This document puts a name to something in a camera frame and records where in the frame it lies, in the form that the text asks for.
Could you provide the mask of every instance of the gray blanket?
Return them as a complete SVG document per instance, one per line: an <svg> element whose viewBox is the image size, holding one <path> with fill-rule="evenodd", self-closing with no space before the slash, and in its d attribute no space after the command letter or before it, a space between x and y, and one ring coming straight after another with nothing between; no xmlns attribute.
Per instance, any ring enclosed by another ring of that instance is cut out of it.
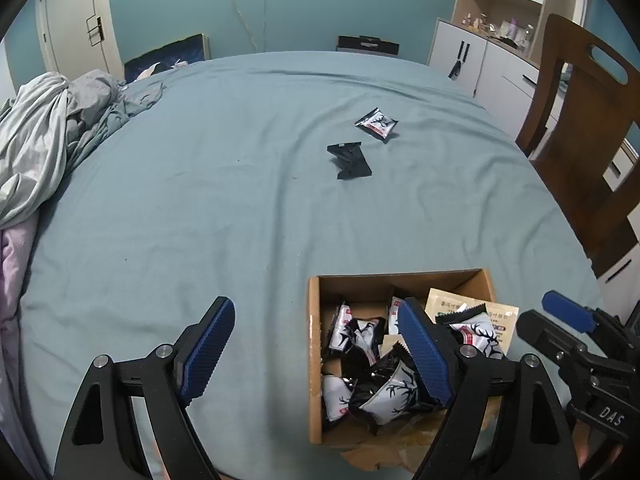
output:
<svg viewBox="0 0 640 480"><path fill-rule="evenodd" d="M101 70L71 83L49 72L21 86L0 108L0 229L27 219L64 175L161 95L158 85L124 98Z"/></svg>

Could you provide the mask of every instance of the metal screw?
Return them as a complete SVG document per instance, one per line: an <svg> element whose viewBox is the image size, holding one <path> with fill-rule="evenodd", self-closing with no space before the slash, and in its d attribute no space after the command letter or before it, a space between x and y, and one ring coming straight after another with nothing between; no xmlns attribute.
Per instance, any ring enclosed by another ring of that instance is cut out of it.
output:
<svg viewBox="0 0 640 480"><path fill-rule="evenodd" d="M524 357L524 362L526 365L530 366L531 368L537 368L538 365L540 364L540 359L538 359L537 355L527 354Z"/></svg>
<svg viewBox="0 0 640 480"><path fill-rule="evenodd" d="M169 357L169 355L171 355L171 352L174 351L174 347L172 347L171 345L161 345L156 349L156 355L158 357Z"/></svg>
<svg viewBox="0 0 640 480"><path fill-rule="evenodd" d="M476 354L478 354L478 350L476 350L475 346L471 346L471 345L462 345L460 347L460 353L464 356L464 357L476 357Z"/></svg>
<svg viewBox="0 0 640 480"><path fill-rule="evenodd" d="M109 357L108 356L106 356L106 355L98 355L98 357L94 359L94 366L96 368L102 368L108 362L109 362Z"/></svg>

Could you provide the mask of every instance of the bed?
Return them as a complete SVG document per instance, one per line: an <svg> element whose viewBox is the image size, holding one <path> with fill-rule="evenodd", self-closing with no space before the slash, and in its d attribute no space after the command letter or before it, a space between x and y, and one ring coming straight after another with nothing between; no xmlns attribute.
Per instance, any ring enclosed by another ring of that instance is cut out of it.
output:
<svg viewBox="0 0 640 480"><path fill-rule="evenodd" d="M28 430L50 470L92 359L137 358L174 341L217 295L236 304L236 328L188 411L212 462L244 480L410 478L355 470L308 443L309 276L487 267L498 300L521 312L540 309L550 289L602 306L527 159L429 68L363 54L257 54L171 70L127 92L159 80L156 105L40 210L20 304L22 378ZM386 144L353 125L375 107L399 121ZM337 180L326 147L351 141L362 142L372 176ZM516 336L509 356L528 350ZM140 403L136 411L153 457Z"/></svg>

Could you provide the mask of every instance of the teal wall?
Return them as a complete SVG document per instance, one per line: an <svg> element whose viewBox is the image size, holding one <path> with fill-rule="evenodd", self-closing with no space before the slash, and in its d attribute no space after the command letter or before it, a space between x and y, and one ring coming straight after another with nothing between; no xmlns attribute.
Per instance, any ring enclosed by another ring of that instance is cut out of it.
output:
<svg viewBox="0 0 640 480"><path fill-rule="evenodd" d="M16 91L21 85L47 71L38 40L35 0L28 0L24 4L7 31L4 42L6 60Z"/></svg>
<svg viewBox="0 0 640 480"><path fill-rule="evenodd" d="M620 18L606 0L589 0L584 28L609 43L629 63L640 70L640 51L626 31ZM620 75L620 72L623 72L622 67L613 62L608 56L604 54L602 56L594 55L594 58L614 76L624 80ZM640 152L640 129L637 124L632 125L626 138L636 151Z"/></svg>
<svg viewBox="0 0 640 480"><path fill-rule="evenodd" d="M230 0L110 0L123 62L199 32L211 57L253 52ZM236 0L263 45L264 0ZM403 59L425 63L437 17L455 0L266 0L266 50L334 50L338 35L400 44Z"/></svg>

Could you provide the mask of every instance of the pink blanket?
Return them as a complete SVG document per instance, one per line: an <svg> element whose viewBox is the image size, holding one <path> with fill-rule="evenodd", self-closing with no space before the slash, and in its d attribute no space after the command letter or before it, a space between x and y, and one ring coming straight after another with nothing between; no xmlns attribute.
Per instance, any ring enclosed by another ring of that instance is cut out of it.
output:
<svg viewBox="0 0 640 480"><path fill-rule="evenodd" d="M22 464L36 479L43 479L20 421L18 377L18 301L38 227L38 213L0 232L0 431Z"/></svg>

